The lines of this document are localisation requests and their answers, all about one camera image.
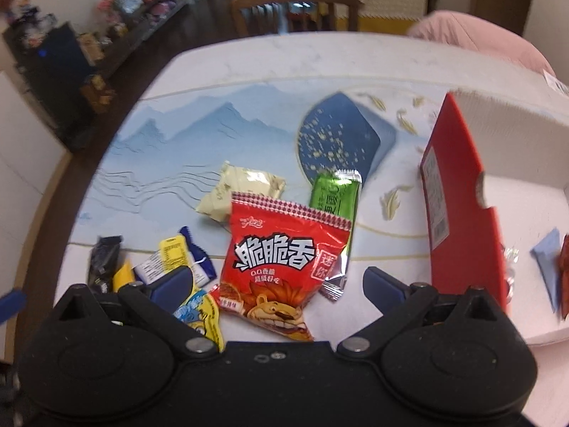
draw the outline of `white tabletop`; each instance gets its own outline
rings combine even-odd
[[[188,51],[170,62],[142,100],[216,86],[299,78],[379,79],[474,89],[569,122],[567,98],[551,90],[541,75],[460,48],[363,33],[256,37]],[[56,299],[68,285],[85,281],[88,254],[87,247],[68,246]],[[141,259],[140,254],[132,256],[136,257],[134,264]],[[539,377],[526,414],[537,425],[561,427],[569,422],[569,408],[562,395],[569,389],[569,376],[564,375],[569,362],[563,358],[569,343],[550,347],[534,349]]]

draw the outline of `dark wooden floor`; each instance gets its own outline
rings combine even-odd
[[[117,92],[110,111],[97,118],[90,142],[74,155],[47,209],[23,290],[28,304],[18,316],[15,355],[52,308],[63,254],[83,196],[110,141],[160,71],[177,54],[237,38],[228,0],[186,6],[146,41],[110,79]]]

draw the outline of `cardboard box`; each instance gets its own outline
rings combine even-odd
[[[432,283],[486,287],[528,344],[569,338],[530,255],[553,228],[569,233],[569,121],[477,93],[449,93],[421,163]],[[520,249],[506,303],[502,246]]]

